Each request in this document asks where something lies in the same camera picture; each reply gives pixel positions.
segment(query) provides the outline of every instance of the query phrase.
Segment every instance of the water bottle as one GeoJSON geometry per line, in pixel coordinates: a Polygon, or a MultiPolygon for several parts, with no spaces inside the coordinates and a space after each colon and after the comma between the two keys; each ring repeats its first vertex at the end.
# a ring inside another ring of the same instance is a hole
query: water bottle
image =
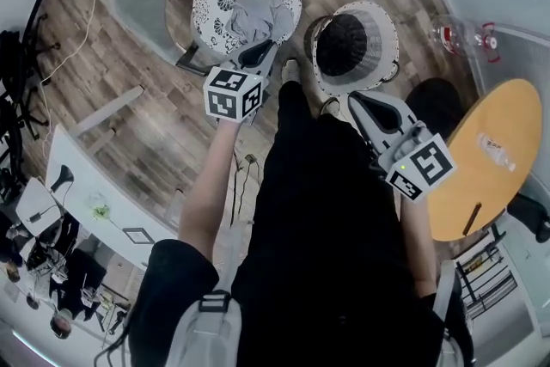
{"type": "Polygon", "coordinates": [[[452,15],[437,15],[432,22],[431,37],[451,54],[496,63],[500,56],[494,29],[494,23],[480,25],[452,15]]]}
{"type": "Polygon", "coordinates": [[[478,145],[497,165],[507,167],[510,171],[516,169],[516,164],[510,160],[504,147],[495,143],[485,133],[478,135],[478,145]]]}

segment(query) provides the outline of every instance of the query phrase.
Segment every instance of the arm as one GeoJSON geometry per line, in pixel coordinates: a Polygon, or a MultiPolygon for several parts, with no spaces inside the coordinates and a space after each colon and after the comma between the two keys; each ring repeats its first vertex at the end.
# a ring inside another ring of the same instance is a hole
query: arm
{"type": "Polygon", "coordinates": [[[426,199],[414,204],[401,196],[401,228],[405,237],[406,258],[419,297],[435,294],[436,249],[433,246],[426,199]]]}
{"type": "Polygon", "coordinates": [[[186,199],[178,239],[212,261],[217,231],[222,222],[233,149],[240,125],[220,120],[205,165],[186,199]]]}

